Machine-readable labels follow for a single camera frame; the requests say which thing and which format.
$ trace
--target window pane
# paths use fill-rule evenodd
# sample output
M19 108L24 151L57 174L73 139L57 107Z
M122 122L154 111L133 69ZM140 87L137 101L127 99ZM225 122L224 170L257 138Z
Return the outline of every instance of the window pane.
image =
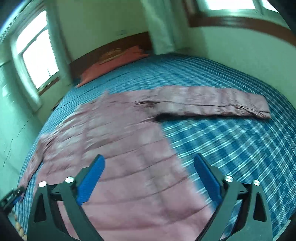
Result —
M208 9L256 9L253 0L206 0Z
M16 41L17 53L19 54L46 25L46 12L43 11L20 33Z
M23 54L29 75L38 89L58 72L57 63L49 41L48 30L42 32Z
M263 7L268 10L278 12L267 0L261 0Z

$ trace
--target metal screw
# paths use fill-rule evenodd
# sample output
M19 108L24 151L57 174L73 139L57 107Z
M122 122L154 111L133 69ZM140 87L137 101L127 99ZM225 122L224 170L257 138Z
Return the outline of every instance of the metal screw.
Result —
M260 186L260 182L258 180L253 180L254 185Z
M39 187L45 187L47 185L46 181L39 182Z
M66 183L72 183L72 182L74 182L74 177L67 177L67 178L65 179L65 182L66 182Z
M231 182L233 182L233 177L231 177L231 176L225 176L224 177L224 180L227 181L227 182L229 182L229 183L231 183Z

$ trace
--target blue plaid bedsheet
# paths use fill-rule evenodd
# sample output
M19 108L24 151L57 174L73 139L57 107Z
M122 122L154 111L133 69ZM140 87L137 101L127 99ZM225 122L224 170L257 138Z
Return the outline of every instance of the blue plaid bedsheet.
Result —
M211 200L193 166L193 157L198 152L223 174L238 181L251 183L253 179L259 180L267 197L275 236L296 208L296 110L277 90L240 71L204 58L151 56L71 89L39 135L53 131L79 104L95 99L104 91L119 93L164 85L235 88L265 96L271 110L270 120L199 117L162 121L161 125L198 192L206 196L207 203ZM28 153L20 178L37 140ZM24 201L15 207L25 233L35 181L36 174L29 183ZM226 233L231 230L238 208L236 206Z

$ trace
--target window sill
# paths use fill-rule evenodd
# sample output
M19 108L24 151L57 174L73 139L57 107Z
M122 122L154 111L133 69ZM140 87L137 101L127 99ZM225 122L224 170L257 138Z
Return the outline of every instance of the window sill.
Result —
M183 1L187 20L190 28L209 27L209 26L223 26L233 28L246 28L258 32L266 33L282 39L294 46L296 46L296 36L293 32L285 26L284 23L275 23L270 20L240 17L240 16L208 16L198 13L192 13L187 8L186 1Z
M45 93L45 91L47 91L50 87L52 87L59 80L60 80L59 72L56 72L38 89L38 94L41 96L42 94Z

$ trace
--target wooden headboard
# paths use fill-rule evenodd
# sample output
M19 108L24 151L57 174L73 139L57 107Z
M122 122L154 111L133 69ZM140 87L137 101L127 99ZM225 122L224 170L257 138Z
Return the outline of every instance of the wooden headboard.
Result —
M135 34L122 39L115 40L74 60L72 63L70 63L70 71L72 78L80 77L80 75L87 68L98 62L100 60L100 57L106 52L115 48L126 50L135 45L139 45L139 47L145 51L151 50L152 43L148 32Z

